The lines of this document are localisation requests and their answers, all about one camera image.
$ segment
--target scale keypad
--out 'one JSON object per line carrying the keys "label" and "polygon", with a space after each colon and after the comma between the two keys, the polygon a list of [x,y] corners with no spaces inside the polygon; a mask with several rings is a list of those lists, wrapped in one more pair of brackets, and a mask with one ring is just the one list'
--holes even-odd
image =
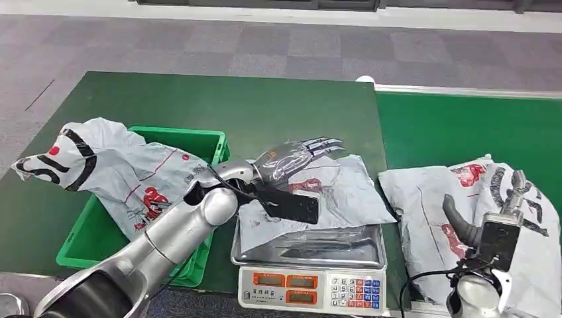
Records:
{"label": "scale keypad", "polygon": [[380,308],[380,280],[332,277],[333,307]]}

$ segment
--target white plastic bag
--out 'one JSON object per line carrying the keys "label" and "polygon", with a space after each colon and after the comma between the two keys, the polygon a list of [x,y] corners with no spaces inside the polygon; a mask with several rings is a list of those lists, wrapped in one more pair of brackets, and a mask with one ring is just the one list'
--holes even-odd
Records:
{"label": "white plastic bag", "polygon": [[[443,212],[445,193],[453,196],[459,213],[472,221],[473,211],[457,176],[444,166],[387,170],[378,175],[395,212],[401,215],[402,252],[410,276],[456,267],[467,247]],[[414,281],[421,294],[445,303],[451,292],[444,275]]]}
{"label": "white plastic bag", "polygon": [[[513,169],[507,164],[489,164],[478,197],[475,224],[486,212],[499,213],[513,189]],[[525,218],[513,257],[510,275],[513,287],[507,306],[512,313],[535,317],[560,317],[561,257],[558,213],[552,203],[531,182],[527,183],[521,208]]]}
{"label": "white plastic bag", "polygon": [[[445,193],[453,196],[466,221],[480,226],[486,212],[499,213],[507,190],[513,188],[512,174],[513,169],[506,164],[495,164],[490,156],[449,168],[434,166],[379,174],[384,194],[402,216],[402,250],[409,275],[454,268],[467,249],[443,212]],[[527,187],[528,201],[522,209],[527,221],[510,269],[513,286],[506,312],[519,317],[559,317],[562,297],[559,218],[543,193],[531,182]],[[445,303],[451,291],[444,276],[427,276],[414,284],[424,297],[440,304]]]}
{"label": "white plastic bag", "polygon": [[292,176],[289,186],[292,193],[319,199],[318,224],[271,218],[254,200],[240,207],[242,252],[287,233],[396,222],[376,192],[360,156],[320,158]]}
{"label": "white plastic bag", "polygon": [[96,194],[129,239],[183,198],[207,164],[200,158],[140,135],[103,118],[64,125],[46,153],[11,167],[69,191]]}

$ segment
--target metal cylinder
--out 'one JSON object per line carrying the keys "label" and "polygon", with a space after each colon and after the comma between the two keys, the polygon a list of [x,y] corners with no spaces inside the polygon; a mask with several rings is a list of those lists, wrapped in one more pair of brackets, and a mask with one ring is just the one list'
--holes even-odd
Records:
{"label": "metal cylinder", "polygon": [[238,200],[231,190],[213,189],[196,206],[181,201],[169,208],[146,230],[146,237],[162,255],[179,264],[237,209]]}

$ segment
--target black cable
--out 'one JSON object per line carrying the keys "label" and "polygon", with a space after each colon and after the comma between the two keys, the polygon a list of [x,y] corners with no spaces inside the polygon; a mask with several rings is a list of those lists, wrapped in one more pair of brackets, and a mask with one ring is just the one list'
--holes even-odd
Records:
{"label": "black cable", "polygon": [[211,171],[211,173],[213,174],[213,177],[215,177],[215,179],[219,180],[219,182],[220,182],[223,186],[229,188],[230,190],[234,191],[235,193],[238,193],[239,195],[242,195],[243,197],[246,197],[246,198],[248,198],[248,199],[260,200],[259,197],[255,196],[255,195],[252,195],[252,194],[249,194],[249,193],[246,193],[246,192],[244,192],[244,191],[242,191],[242,190],[240,190],[240,189],[237,189],[235,186],[233,186],[233,185],[229,184],[228,182],[226,182],[226,181],[219,175],[219,173],[216,172],[216,171],[213,169],[213,167],[211,167],[211,165],[208,165],[208,168],[209,168],[209,170]]}
{"label": "black cable", "polygon": [[419,273],[418,275],[414,275],[410,278],[408,278],[408,281],[402,286],[402,289],[400,290],[400,298],[399,298],[399,302],[400,302],[400,315],[402,316],[402,318],[404,318],[404,306],[402,304],[402,298],[404,297],[404,291],[406,290],[406,288],[416,279],[418,278],[422,278],[425,276],[430,276],[430,275],[449,275],[449,274],[462,274],[462,273],[466,273],[466,272],[472,272],[473,270],[481,270],[484,267],[490,266],[492,265],[492,263],[494,262],[494,260],[491,260],[488,264],[476,267],[476,268],[452,268],[450,270],[434,270],[431,272],[424,272],[424,273]]}
{"label": "black cable", "polygon": [[211,167],[211,165],[208,165],[209,171],[211,171],[211,173],[213,174],[213,177],[215,177],[215,179],[219,180],[219,182],[225,186],[226,188],[234,191],[235,193],[238,193],[239,195],[242,195],[243,197],[246,197],[248,199],[251,200],[258,200],[259,203],[264,207],[264,209],[266,209],[267,211],[267,206],[268,205],[276,205],[276,203],[273,202],[265,202],[261,197],[257,196],[257,195],[252,195],[249,193],[246,193],[238,188],[236,188],[235,186],[229,184],[228,182],[226,182],[220,175],[218,172],[216,172],[213,167]]}
{"label": "black cable", "polygon": [[184,264],[182,265],[182,267],[180,267],[178,269],[178,271],[166,282],[164,283],[164,285],[162,285],[160,287],[160,289],[154,293],[154,295],[152,295],[152,297],[150,298],[150,300],[152,300],[154,297],[156,297],[159,293],[162,292],[162,290],[165,290],[176,278],[178,278],[178,276],[182,273],[182,270],[184,270],[184,268],[188,265],[188,263],[190,262],[191,259],[191,255],[190,257],[188,257],[188,259],[184,262]]}

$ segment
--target gray carpet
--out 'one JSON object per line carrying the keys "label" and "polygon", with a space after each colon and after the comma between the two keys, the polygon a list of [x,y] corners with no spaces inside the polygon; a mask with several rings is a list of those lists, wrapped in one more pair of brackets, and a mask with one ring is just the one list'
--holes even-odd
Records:
{"label": "gray carpet", "polygon": [[87,70],[560,90],[562,34],[0,15],[0,176]]}
{"label": "gray carpet", "polygon": [[146,318],[341,318],[340,315],[319,315],[245,309],[235,296],[205,295],[165,290],[150,302]]}

